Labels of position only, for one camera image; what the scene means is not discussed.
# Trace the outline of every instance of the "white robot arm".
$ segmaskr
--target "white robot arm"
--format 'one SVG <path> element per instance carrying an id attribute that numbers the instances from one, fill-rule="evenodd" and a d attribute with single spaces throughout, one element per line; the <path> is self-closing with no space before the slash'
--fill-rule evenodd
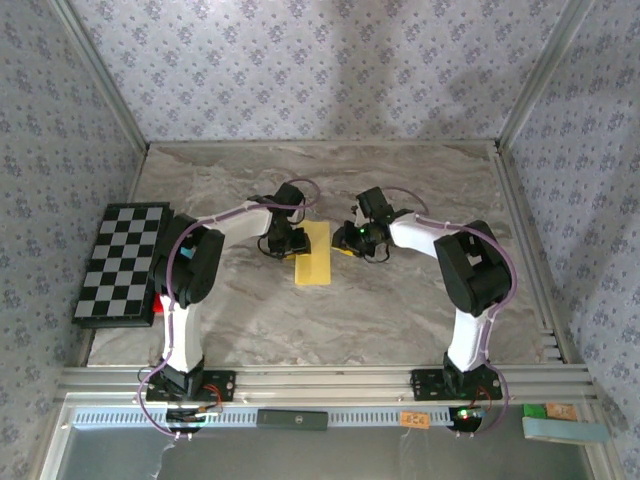
<path id="1" fill-rule="evenodd" d="M 456 307 L 451 345 L 444 355 L 444 380 L 452 392 L 464 388 L 465 378 L 484 368 L 491 319 L 489 309 L 511 288 L 504 258 L 470 231 L 495 240 L 482 221 L 466 230 L 435 228 L 410 210 L 394 211 L 380 188 L 356 196 L 355 222 L 346 221 L 335 232 L 332 246 L 358 257 L 375 257 L 378 245 L 410 248 L 437 258 L 447 294 Z"/>
<path id="2" fill-rule="evenodd" d="M 252 197 L 239 207 L 215 216 L 195 219 L 181 214 L 172 219 L 154 253 L 150 275 L 156 292 L 160 294 L 165 316 L 162 356 L 168 360 L 162 375 L 172 382 L 177 391 L 191 397 L 200 387 L 198 379 L 204 366 L 200 302 L 213 287 L 222 251 L 243 240 L 261 237 L 266 238 L 267 254 L 272 257 L 308 253 L 309 239 L 304 229 L 296 226 L 301 210 L 256 208 L 261 203 L 299 206 L 304 201 L 304 195 L 298 188 L 285 183 L 274 196 Z M 171 299 L 166 285 L 169 254 L 187 227 L 203 220 L 209 222 L 186 237 L 174 259 L 171 283 L 176 302 L 172 321 L 169 321 Z"/>
<path id="3" fill-rule="evenodd" d="M 389 225 L 391 240 L 396 247 L 410 248 L 438 258 L 435 242 L 449 235 L 449 232 L 418 223 L 417 215 L 406 213 Z M 447 349 L 451 362 L 462 372 L 473 370 L 484 363 L 481 338 L 485 328 L 489 328 L 488 310 L 477 317 L 456 307 L 453 339 Z"/>

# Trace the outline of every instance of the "yellow sponge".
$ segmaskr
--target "yellow sponge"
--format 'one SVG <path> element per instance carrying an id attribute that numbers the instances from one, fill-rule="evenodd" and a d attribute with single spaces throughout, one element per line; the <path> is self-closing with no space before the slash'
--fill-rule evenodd
<path id="1" fill-rule="evenodd" d="M 296 255 L 296 285 L 331 285 L 329 222 L 304 220 L 300 226 L 309 236 L 311 253 Z"/>

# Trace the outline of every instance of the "patterned wallpaper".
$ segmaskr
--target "patterned wallpaper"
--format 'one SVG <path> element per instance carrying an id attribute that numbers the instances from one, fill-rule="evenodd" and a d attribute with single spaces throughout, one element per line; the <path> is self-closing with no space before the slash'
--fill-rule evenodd
<path id="1" fill-rule="evenodd" d="M 0 478 L 25 478 L 97 224 L 137 155 L 45 0 L 0 2 Z"/>
<path id="2" fill-rule="evenodd" d="M 495 138 L 564 0 L 73 0 L 147 141 Z"/>
<path id="3" fill-rule="evenodd" d="M 597 0 L 514 157 L 572 336 L 640 478 L 640 4 Z"/>

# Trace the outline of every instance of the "orange label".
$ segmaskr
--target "orange label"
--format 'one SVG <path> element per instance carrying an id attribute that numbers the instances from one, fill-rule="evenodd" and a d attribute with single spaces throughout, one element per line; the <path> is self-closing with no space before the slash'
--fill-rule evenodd
<path id="1" fill-rule="evenodd" d="M 547 403 L 547 417 L 559 420 L 578 421 L 576 407 L 573 405 L 563 405 L 560 403 Z"/>
<path id="2" fill-rule="evenodd" d="M 409 428 L 429 428 L 429 414 L 420 412 L 402 412 L 400 425 Z"/>

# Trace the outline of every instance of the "black and white checkerboard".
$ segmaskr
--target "black and white checkerboard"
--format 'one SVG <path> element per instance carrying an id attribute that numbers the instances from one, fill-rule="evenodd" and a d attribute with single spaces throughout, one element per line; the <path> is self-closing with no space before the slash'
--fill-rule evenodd
<path id="1" fill-rule="evenodd" d="M 149 266 L 170 217 L 168 203 L 107 206 L 74 323 L 85 328 L 151 325 L 154 292 Z"/>

